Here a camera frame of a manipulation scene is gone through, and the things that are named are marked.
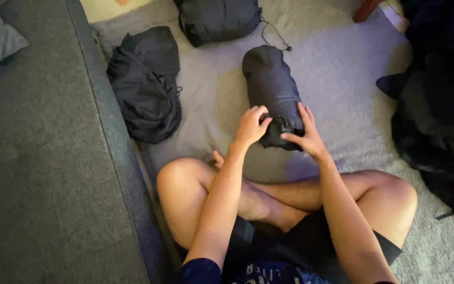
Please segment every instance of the navy shirt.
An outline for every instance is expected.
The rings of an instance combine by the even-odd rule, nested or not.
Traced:
[[[196,258],[181,269],[179,284],[220,284],[220,267],[207,258]],[[316,273],[306,272],[283,261],[252,261],[232,284],[330,284]]]

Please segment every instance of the wooden furniture leg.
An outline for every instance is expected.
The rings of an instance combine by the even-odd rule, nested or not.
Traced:
[[[362,7],[356,12],[355,16],[353,16],[353,21],[355,23],[361,23],[367,20],[381,2],[383,2],[383,0],[366,0]]]

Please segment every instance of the gray couch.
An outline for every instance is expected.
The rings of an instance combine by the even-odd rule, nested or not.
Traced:
[[[171,283],[173,266],[78,0],[10,0],[0,63],[0,283]]]

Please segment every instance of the forearm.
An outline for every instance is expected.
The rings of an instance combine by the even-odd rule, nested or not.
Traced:
[[[337,257],[352,282],[396,281],[381,246],[330,154],[317,159],[325,216]]]
[[[206,197],[185,263],[207,256],[222,268],[238,212],[246,151],[245,145],[233,143],[229,146],[224,165]]]

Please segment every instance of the black shorts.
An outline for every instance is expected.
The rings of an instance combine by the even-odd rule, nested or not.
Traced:
[[[386,261],[391,265],[402,250],[384,236],[374,231]],[[177,245],[184,259],[187,251]],[[349,283],[328,230],[323,209],[302,219],[286,234],[267,234],[247,220],[237,217],[225,256],[223,282],[246,268],[250,261],[282,260],[297,267],[313,271],[332,283]]]

